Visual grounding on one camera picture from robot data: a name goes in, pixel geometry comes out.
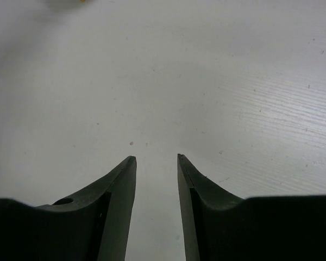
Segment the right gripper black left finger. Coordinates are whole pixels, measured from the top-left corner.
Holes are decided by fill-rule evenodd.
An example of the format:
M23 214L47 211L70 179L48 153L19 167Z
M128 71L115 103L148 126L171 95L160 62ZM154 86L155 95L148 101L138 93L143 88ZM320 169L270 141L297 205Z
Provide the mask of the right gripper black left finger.
M124 260L136 167L129 156L53 204L0 198L0 260Z

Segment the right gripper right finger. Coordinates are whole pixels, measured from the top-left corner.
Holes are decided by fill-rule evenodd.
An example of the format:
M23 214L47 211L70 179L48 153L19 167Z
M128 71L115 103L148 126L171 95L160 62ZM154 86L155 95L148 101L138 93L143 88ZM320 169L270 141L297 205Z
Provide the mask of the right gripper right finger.
M326 195L242 199L182 154L177 176L187 260L326 260Z

